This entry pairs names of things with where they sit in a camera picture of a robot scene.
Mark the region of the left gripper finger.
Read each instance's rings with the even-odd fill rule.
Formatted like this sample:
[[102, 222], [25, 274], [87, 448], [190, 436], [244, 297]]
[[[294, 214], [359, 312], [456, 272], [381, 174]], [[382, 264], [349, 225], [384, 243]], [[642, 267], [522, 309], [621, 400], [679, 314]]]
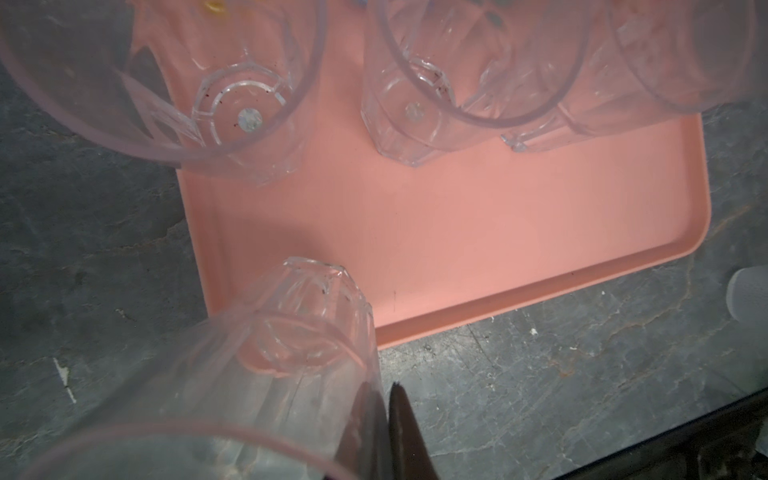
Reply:
[[392, 384], [388, 425], [394, 478], [438, 480], [405, 388]]

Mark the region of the clear wine glass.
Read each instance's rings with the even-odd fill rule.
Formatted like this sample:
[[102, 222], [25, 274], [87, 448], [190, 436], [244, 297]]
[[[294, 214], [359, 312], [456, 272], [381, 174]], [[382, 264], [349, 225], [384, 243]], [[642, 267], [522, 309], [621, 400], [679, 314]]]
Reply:
[[389, 479], [372, 310], [342, 267], [292, 257], [186, 331], [26, 479]]

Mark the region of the pink plastic tray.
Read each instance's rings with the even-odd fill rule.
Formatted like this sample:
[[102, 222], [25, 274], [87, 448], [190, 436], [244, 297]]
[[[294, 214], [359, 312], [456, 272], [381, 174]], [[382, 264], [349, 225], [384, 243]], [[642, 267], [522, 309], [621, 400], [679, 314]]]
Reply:
[[290, 256], [343, 266], [390, 347], [674, 260], [711, 218], [702, 121], [537, 154], [498, 139], [410, 168], [360, 115], [365, 14], [329, 5], [322, 116], [271, 184], [180, 171], [210, 313]]

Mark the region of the clear faceted glass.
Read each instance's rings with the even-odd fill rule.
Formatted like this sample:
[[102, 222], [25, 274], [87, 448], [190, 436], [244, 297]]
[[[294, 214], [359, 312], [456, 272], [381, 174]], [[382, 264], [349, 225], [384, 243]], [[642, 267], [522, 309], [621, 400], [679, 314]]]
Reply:
[[110, 150], [265, 185], [313, 132], [323, 1], [5, 1], [1, 60]]

